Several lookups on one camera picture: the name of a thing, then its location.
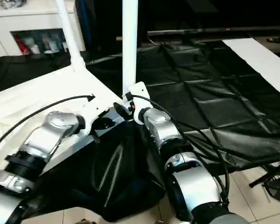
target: white pole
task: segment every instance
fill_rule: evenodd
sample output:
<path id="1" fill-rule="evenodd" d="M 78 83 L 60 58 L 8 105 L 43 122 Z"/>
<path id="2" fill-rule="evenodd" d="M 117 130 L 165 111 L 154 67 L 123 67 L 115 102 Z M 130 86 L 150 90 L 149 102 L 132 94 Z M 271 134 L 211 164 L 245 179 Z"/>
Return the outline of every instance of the white pole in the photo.
<path id="1" fill-rule="evenodd" d="M 138 0 L 122 0 L 122 94 L 136 83 Z"/>
<path id="2" fill-rule="evenodd" d="M 85 62 L 83 58 L 80 55 L 72 27 L 70 25 L 70 18 L 66 9 L 66 5 L 64 0 L 55 0 L 58 15 L 60 17 L 61 23 L 62 23 L 62 29 L 65 36 L 65 40 L 67 42 L 67 45 L 69 47 L 70 52 L 70 61 L 71 65 L 75 70 L 78 70 L 81 67 L 85 67 Z"/>

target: black cloth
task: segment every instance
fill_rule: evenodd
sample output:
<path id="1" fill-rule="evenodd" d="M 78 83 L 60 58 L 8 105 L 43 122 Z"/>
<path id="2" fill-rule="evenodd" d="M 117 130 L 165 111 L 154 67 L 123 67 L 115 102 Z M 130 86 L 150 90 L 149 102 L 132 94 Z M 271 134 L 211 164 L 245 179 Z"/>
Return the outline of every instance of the black cloth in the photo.
<path id="1" fill-rule="evenodd" d="M 121 96 L 121 55 L 83 56 L 87 69 Z M 69 63 L 68 55 L 2 57 L 0 91 Z M 137 81 L 176 119 L 220 146 L 229 168 L 280 161 L 280 93 L 222 42 L 139 49 Z M 182 128 L 216 160 L 197 132 Z M 43 175 L 30 201 L 40 207 L 27 217 L 80 206 L 113 222 L 157 204 L 165 193 L 162 168 L 141 129 L 124 122 Z"/>
<path id="2" fill-rule="evenodd" d="M 121 55 L 83 57 L 87 69 L 121 96 Z M 1 57 L 0 91 L 69 64 L 69 55 Z M 139 49 L 138 81 L 152 100 L 213 139 L 235 169 L 280 160 L 280 93 L 224 43 Z M 182 128 L 215 155 L 199 134 Z"/>

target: black stand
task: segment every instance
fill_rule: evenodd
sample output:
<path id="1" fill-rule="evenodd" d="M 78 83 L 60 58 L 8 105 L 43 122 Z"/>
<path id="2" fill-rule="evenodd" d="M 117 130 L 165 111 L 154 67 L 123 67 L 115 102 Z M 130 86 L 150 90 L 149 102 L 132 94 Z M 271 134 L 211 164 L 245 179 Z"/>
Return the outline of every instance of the black stand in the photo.
<path id="1" fill-rule="evenodd" d="M 265 175 L 258 178 L 257 180 L 253 181 L 249 184 L 251 188 L 255 187 L 257 184 L 264 183 L 275 177 L 276 175 L 280 174 L 280 165 L 276 168 L 272 169 L 271 171 L 268 171 Z"/>

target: wire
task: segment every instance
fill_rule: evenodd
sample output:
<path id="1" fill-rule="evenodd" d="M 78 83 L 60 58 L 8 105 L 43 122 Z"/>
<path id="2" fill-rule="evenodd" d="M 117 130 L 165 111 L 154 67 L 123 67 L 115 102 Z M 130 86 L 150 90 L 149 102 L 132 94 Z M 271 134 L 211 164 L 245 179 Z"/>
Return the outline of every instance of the wire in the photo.
<path id="1" fill-rule="evenodd" d="M 60 104 L 60 103 L 63 103 L 63 102 L 65 102 L 65 101 L 69 101 L 69 100 L 72 100 L 72 99 L 78 99 L 78 98 L 87 98 L 88 101 L 91 101 L 91 100 L 94 98 L 94 96 L 82 95 L 82 96 L 69 97 L 69 98 L 59 100 L 59 101 L 57 101 L 57 102 L 55 102 L 55 103 L 52 103 L 52 104 L 50 104 L 50 105 L 48 105 L 48 106 L 43 107 L 43 108 L 41 108 L 41 109 L 35 111 L 34 113 L 32 113 L 32 114 L 30 114 L 30 115 L 24 117 L 22 120 L 20 120 L 18 123 L 16 123 L 12 128 L 10 128 L 4 135 L 2 135 L 2 137 L 0 138 L 0 143 L 1 143 L 14 129 L 16 129 L 19 125 L 21 125 L 22 123 L 24 123 L 24 122 L 25 122 L 26 120 L 28 120 L 29 118 L 31 118 L 31 117 L 37 115 L 38 113 L 40 113 L 40 112 L 42 112 L 42 111 L 44 111 L 44 110 L 47 110 L 47 109 L 50 108 L 50 107 L 55 106 L 55 105 L 57 105 L 57 104 Z"/>
<path id="2" fill-rule="evenodd" d="M 226 162 L 224 160 L 224 158 L 222 157 L 222 155 L 220 154 L 217 146 L 209 139 L 209 137 L 206 136 L 206 134 L 204 134 L 200 129 L 194 127 L 194 126 L 191 126 L 191 125 L 188 125 L 188 124 L 185 124 L 185 123 L 182 123 L 182 122 L 179 122 L 178 120 L 176 120 L 165 108 L 163 108 L 162 106 L 160 106 L 159 104 L 157 104 L 156 102 L 152 101 L 151 99 L 148 99 L 146 97 L 143 97 L 143 96 L 139 96 L 139 95 L 131 95 L 131 97 L 133 98 L 141 98 L 143 100 L 146 100 L 148 102 L 150 102 L 152 105 L 154 105 L 155 107 L 157 107 L 158 109 L 164 111 L 166 114 L 169 115 L 169 117 L 171 118 L 172 122 L 175 124 L 177 130 L 179 131 L 179 133 L 183 136 L 183 138 L 187 141 L 189 141 L 191 144 L 195 144 L 197 145 L 194 141 L 192 141 L 183 131 L 182 129 L 180 128 L 179 124 L 182 124 L 184 126 L 187 126 L 187 127 L 190 127 L 192 128 L 193 130 L 199 132 L 207 141 L 207 143 L 212 146 L 212 148 L 214 149 L 214 151 L 216 152 L 218 158 L 220 159 L 220 161 L 222 162 L 222 165 L 224 167 L 224 171 L 225 171 L 225 187 L 221 181 L 221 179 L 217 176 L 217 175 L 214 175 L 214 177 L 216 178 L 216 180 L 218 181 L 220 187 L 222 188 L 222 193 L 223 195 L 226 197 L 226 199 L 228 198 L 228 194 L 229 194 L 229 188 L 230 188 L 230 180 L 229 180 L 229 173 L 228 173 L 228 169 L 227 169 L 227 165 L 226 165 Z M 206 167 L 206 163 L 205 161 L 203 161 L 202 159 L 200 159 L 202 161 L 202 163 L 204 163 L 204 166 Z"/>
<path id="3" fill-rule="evenodd" d="M 154 42 L 152 39 L 150 39 L 149 37 L 147 37 L 147 39 L 154 45 L 160 45 L 160 44 L 157 44 L 156 42 Z"/>

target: red bottle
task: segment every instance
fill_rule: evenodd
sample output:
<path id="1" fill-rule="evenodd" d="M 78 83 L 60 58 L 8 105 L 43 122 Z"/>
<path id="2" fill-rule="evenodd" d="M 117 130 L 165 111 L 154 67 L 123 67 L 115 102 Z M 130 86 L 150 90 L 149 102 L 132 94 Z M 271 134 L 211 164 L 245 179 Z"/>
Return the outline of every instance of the red bottle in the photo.
<path id="1" fill-rule="evenodd" d="M 28 50 L 28 47 L 20 40 L 20 37 L 18 35 L 14 36 L 15 41 L 17 42 L 20 51 L 22 52 L 23 55 L 30 55 L 30 52 Z"/>

